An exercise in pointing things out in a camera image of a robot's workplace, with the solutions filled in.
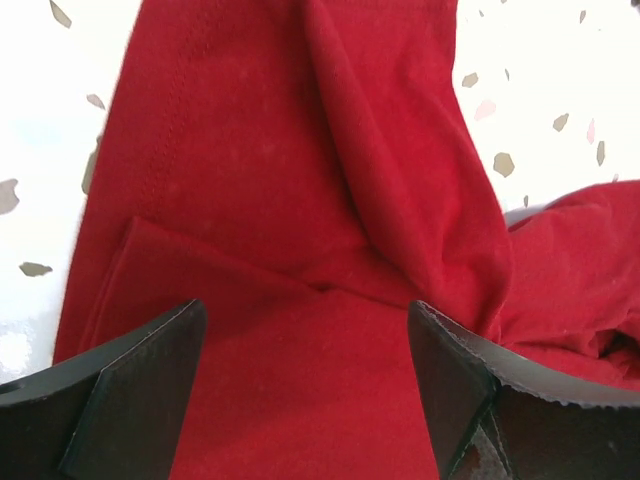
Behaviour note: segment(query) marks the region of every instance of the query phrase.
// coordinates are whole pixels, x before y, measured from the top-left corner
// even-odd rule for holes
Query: red fabric
[[[543,363],[637,382],[632,349],[599,356],[614,330],[640,337],[638,187],[507,231],[451,87],[455,8],[143,3],[56,360],[205,301],[172,478],[437,478],[414,298]]]

